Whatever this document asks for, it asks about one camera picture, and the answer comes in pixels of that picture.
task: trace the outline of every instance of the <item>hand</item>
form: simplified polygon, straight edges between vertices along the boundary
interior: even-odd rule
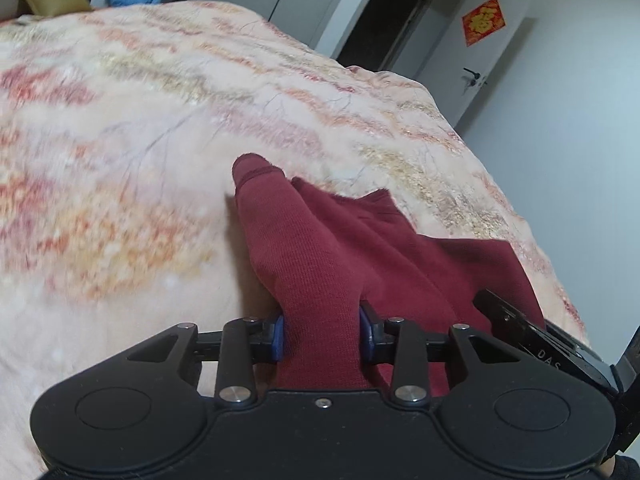
[[[613,469],[615,468],[615,466],[616,456],[614,455],[609,458],[609,460],[600,464],[600,466],[598,467],[598,471],[600,471],[601,475],[603,475],[604,478],[609,478],[611,475],[613,475]]]

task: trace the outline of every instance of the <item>sleeve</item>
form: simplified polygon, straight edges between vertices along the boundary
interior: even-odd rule
[[[285,314],[278,387],[368,387],[358,348],[362,288],[335,237],[261,156],[240,156],[233,177],[252,266]]]
[[[610,480],[640,480],[640,466],[633,458],[617,455]]]

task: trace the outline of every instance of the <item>door handle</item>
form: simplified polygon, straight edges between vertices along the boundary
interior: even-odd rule
[[[478,79],[481,78],[481,74],[479,72],[474,72],[473,70],[469,70],[468,68],[463,68],[462,70],[466,70],[470,74],[474,76],[473,80],[469,82],[469,86],[476,86],[478,84]]]

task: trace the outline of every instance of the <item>bed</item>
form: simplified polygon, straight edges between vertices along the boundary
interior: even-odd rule
[[[177,322],[273,307],[234,212],[245,152],[338,194],[386,187],[419,233],[508,240],[545,316],[585,337],[427,89],[345,69],[241,7],[2,26],[0,109],[0,478],[43,470],[28,417],[52,384]]]

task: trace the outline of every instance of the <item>doorway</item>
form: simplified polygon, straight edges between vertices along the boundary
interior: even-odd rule
[[[386,70],[431,0],[369,0],[337,57],[343,66]]]

